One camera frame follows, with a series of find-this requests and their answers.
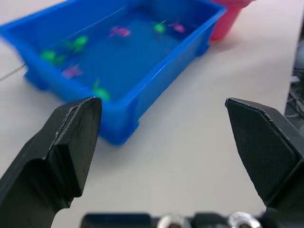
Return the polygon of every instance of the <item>pink bucket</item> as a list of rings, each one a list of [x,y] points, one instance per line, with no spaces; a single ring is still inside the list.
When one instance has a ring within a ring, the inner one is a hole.
[[[227,8],[226,13],[217,21],[211,40],[223,39],[231,30],[241,10],[254,0],[210,0]]]

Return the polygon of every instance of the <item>pink plastic fish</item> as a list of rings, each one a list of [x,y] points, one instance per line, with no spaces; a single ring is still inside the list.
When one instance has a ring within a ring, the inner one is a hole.
[[[111,30],[110,37],[114,36],[115,34],[122,37],[128,37],[131,35],[131,31],[127,30],[126,28],[118,28],[118,26],[116,26]]]
[[[174,24],[170,24],[169,26],[173,27],[174,30],[179,33],[184,33],[186,31],[185,27],[181,25],[179,21],[176,21]]]
[[[79,65],[70,66],[68,69],[62,71],[62,76],[67,79],[72,79],[75,76],[81,76],[84,72],[79,68]]]

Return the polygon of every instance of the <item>blue plastic bin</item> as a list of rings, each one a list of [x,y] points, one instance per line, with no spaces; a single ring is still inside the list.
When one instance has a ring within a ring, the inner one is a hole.
[[[98,79],[112,97],[103,100],[100,135],[123,144],[158,96],[207,51],[224,12],[203,0],[70,0],[6,24],[0,33],[26,63],[25,78],[41,90],[68,102],[94,95],[86,88]],[[153,26],[164,20],[166,32],[156,34]],[[169,26],[176,21],[184,34]],[[110,38],[113,26],[127,28],[131,36]],[[86,49],[71,61],[84,76],[66,79],[63,66],[41,58],[44,50],[60,52],[62,43],[83,35],[89,37]]]

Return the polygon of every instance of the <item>white table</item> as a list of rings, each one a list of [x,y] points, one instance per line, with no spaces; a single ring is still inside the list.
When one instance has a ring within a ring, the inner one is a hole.
[[[56,0],[4,0],[0,21]],[[140,119],[127,143],[98,140],[84,194],[52,228],[77,228],[89,211],[259,213],[264,209],[238,157],[227,97],[285,109],[304,0],[258,0],[229,36],[192,63]],[[21,66],[0,43],[0,76]],[[23,82],[0,83],[0,176],[62,101]]]

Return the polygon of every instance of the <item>water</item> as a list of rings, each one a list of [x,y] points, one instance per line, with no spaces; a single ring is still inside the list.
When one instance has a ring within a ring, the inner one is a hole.
[[[165,23],[166,31],[159,34],[153,28],[157,23],[160,21],[151,15],[133,11],[115,23],[96,25],[87,33],[84,30],[89,36],[85,51],[68,59],[62,70],[79,64],[84,73],[72,80],[78,80],[84,89],[91,89],[99,80],[99,88],[107,90],[111,101],[120,100],[195,30],[183,25],[186,32],[181,34]],[[128,29],[131,35],[109,37],[115,26]]]

